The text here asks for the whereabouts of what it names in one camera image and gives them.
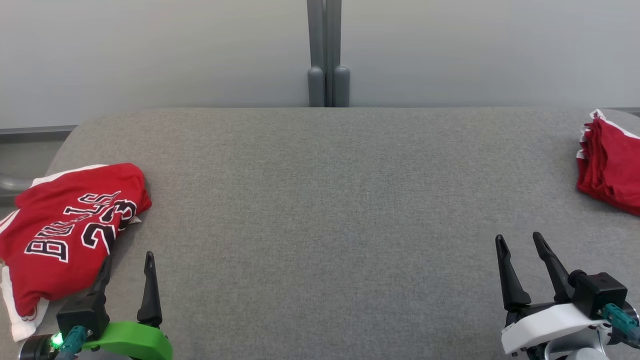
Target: gray fabric surface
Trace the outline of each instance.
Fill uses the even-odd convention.
[[[540,231],[640,303],[639,219],[575,189],[590,110],[150,110],[80,125],[49,173],[145,172],[154,205],[118,241],[107,309],[135,319],[152,250],[176,359],[501,359],[497,233],[535,302],[553,294]]]

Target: folded garment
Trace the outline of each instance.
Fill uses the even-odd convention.
[[[608,121],[600,110],[584,124],[577,154],[578,189],[640,216],[640,137]]]
[[[0,286],[15,341],[42,321],[49,301],[89,288],[116,237],[151,206],[133,164],[92,165],[35,179],[0,220]]]

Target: white partition panel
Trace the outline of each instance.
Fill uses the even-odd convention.
[[[640,105],[637,0],[343,0],[351,106]]]
[[[304,1],[0,1],[0,129],[158,106],[307,106],[309,66]]]

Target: green led light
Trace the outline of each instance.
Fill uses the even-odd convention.
[[[60,348],[62,346],[62,343],[64,343],[65,341],[62,340],[62,332],[59,332],[57,334],[55,334],[54,336],[51,336],[51,345],[54,348]]]

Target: green plastic part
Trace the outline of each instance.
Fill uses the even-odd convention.
[[[173,360],[173,348],[164,333],[136,322],[109,323],[100,339],[86,342],[82,348],[98,346],[140,360]]]

